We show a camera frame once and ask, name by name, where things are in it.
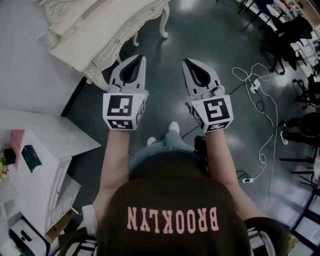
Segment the electrical cord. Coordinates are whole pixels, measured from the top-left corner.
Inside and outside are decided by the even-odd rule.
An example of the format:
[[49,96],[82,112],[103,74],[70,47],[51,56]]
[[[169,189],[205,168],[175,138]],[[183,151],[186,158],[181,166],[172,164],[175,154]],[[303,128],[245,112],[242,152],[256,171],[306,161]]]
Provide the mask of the electrical cord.
[[[266,70],[266,72],[267,72],[267,75],[259,76],[258,74],[253,73],[253,68],[254,68],[255,66],[258,66],[258,65],[260,65],[260,66],[262,66],[262,67],[265,68],[265,70]],[[236,69],[237,69],[237,70],[240,70],[240,71],[242,71],[242,72],[244,72],[244,73],[246,74],[246,78],[245,78],[244,80],[241,79],[240,77],[238,77],[238,76],[234,73],[234,70],[236,70]],[[257,63],[257,64],[255,64],[255,65],[253,65],[253,66],[251,67],[250,74],[248,74],[246,71],[244,71],[243,69],[241,69],[241,68],[239,68],[239,67],[234,67],[234,68],[232,69],[232,74],[233,74],[236,78],[238,78],[240,81],[247,82],[247,80],[249,80],[250,83],[251,83],[251,80],[250,80],[250,77],[251,77],[251,76],[257,76],[257,77],[258,77],[258,78],[256,79],[257,81],[258,81],[258,80],[262,80],[262,81],[265,81],[265,82],[270,81],[270,77],[275,77],[275,76],[277,76],[277,75],[270,75],[269,72],[268,72],[268,69],[267,69],[264,65],[262,65],[262,64],[260,64],[260,63]],[[275,131],[272,132],[271,137],[268,139],[268,141],[267,141],[267,142],[261,147],[261,149],[259,150],[258,158],[259,158],[259,161],[261,162],[261,164],[263,164],[263,168],[262,168],[261,172],[260,172],[255,178],[253,178],[253,180],[257,179],[257,178],[264,172],[264,170],[265,170],[265,168],[266,168],[266,160],[267,160],[267,158],[266,158],[266,156],[265,156],[263,153],[261,153],[261,151],[262,151],[262,149],[270,142],[270,140],[272,139],[272,137],[273,137],[274,134],[275,134],[275,138],[274,138],[274,148],[273,148],[273,161],[272,161],[271,175],[270,175],[270,182],[269,182],[269,200],[268,200],[267,208],[266,208],[266,210],[265,210],[265,211],[267,211],[268,208],[269,208],[269,205],[270,205],[270,200],[271,200],[271,181],[272,181],[272,176],[273,176],[273,172],[274,172],[274,163],[275,163],[275,155],[276,155],[276,141],[277,141],[277,130],[278,130],[278,126],[275,127],[274,124],[273,124],[273,121],[271,120],[271,118],[270,118],[269,116],[267,116],[263,111],[260,111],[260,110],[257,108],[257,106],[254,104],[254,102],[252,101],[252,99],[251,99],[251,97],[250,97],[250,93],[249,93],[248,87],[247,87],[247,86],[245,86],[245,87],[246,87],[246,91],[247,91],[247,93],[248,93],[248,97],[249,97],[251,103],[253,104],[254,108],[255,108],[259,113],[264,114],[264,115],[268,118],[268,120],[270,120],[271,125],[272,125],[272,128],[275,128]],[[266,94],[266,93],[263,92],[261,86],[260,86],[260,89],[261,89],[262,94],[264,94],[265,96],[271,98],[271,100],[273,101],[274,106],[275,106],[275,113],[276,113],[276,124],[278,124],[278,109],[277,109],[277,104],[275,103],[275,101],[273,100],[273,98],[272,98],[270,95],[268,95],[268,94]]]
[[236,173],[240,173],[240,172],[242,172],[242,174],[239,176],[239,177],[237,177],[237,179],[239,180],[239,179],[241,179],[241,177],[243,177],[244,175],[246,175],[246,182],[248,182],[249,180],[250,180],[250,175],[248,174],[248,173],[246,173],[244,170],[237,170],[236,171]]
[[229,96],[231,96],[231,94],[233,94],[233,93],[234,93],[236,90],[238,90],[241,86],[244,86],[244,85],[246,85],[246,84],[247,84],[247,83],[244,82],[244,83],[238,85],[235,89],[233,89],[233,90],[229,93]]
[[185,135],[183,135],[182,137],[181,137],[181,139],[183,140],[184,139],[184,137],[186,137],[187,135],[189,135],[190,133],[192,133],[195,129],[197,129],[199,127],[199,125],[197,125],[196,127],[194,127],[192,130],[190,130],[190,131],[188,131]]

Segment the carved table leg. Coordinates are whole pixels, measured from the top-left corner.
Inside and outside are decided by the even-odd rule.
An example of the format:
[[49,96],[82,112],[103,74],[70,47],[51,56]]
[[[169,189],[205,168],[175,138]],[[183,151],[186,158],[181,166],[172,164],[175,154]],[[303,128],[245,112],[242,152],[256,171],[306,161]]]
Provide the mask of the carved table leg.
[[120,55],[118,54],[118,56],[116,57],[116,60],[119,62],[119,64],[122,62],[120,59]]
[[138,31],[133,35],[133,45],[135,47],[139,46],[139,43],[137,43],[137,37],[138,37]]
[[91,62],[84,71],[85,76],[90,79],[96,86],[104,91],[110,89],[110,85],[107,84],[101,71]]
[[169,14],[170,14],[169,3],[165,1],[162,16],[161,16],[161,23],[160,23],[160,34],[163,38],[168,37],[168,33],[165,32],[165,26],[169,19]]

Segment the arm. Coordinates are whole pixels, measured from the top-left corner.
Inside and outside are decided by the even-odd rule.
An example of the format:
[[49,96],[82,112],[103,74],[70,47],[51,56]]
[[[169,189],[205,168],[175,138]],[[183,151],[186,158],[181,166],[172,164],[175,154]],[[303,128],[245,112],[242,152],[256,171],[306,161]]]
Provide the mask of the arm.
[[128,180],[129,133],[127,131],[111,130],[104,155],[100,188],[93,202],[98,225],[103,218],[111,197]]
[[239,217],[243,221],[254,217],[267,217],[241,189],[224,131],[220,129],[207,132],[205,140],[209,175],[229,190]]

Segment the white sneaker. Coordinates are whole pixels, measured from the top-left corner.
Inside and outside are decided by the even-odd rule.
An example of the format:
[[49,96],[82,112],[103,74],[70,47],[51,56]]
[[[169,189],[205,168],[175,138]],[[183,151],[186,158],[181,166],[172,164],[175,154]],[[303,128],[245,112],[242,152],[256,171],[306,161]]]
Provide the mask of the white sneaker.
[[152,145],[152,143],[154,143],[157,139],[155,137],[150,137],[148,138],[148,140],[146,141],[146,145],[149,147]]
[[282,133],[283,131],[280,131],[280,137],[281,137],[282,143],[283,145],[288,145],[288,141],[284,137],[282,137]]
[[177,133],[180,132],[179,124],[177,122],[171,122],[169,125],[169,131],[176,131]]

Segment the power strip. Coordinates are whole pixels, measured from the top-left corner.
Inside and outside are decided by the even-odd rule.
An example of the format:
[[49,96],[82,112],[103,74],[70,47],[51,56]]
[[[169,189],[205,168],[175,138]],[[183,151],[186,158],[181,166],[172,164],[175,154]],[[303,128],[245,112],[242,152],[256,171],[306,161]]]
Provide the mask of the power strip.
[[259,89],[260,87],[260,82],[258,81],[258,79],[254,80],[254,82],[251,84],[250,87],[250,91],[252,92],[252,94],[255,94],[256,91]]
[[243,178],[241,181],[242,183],[252,183],[254,180],[254,178]]

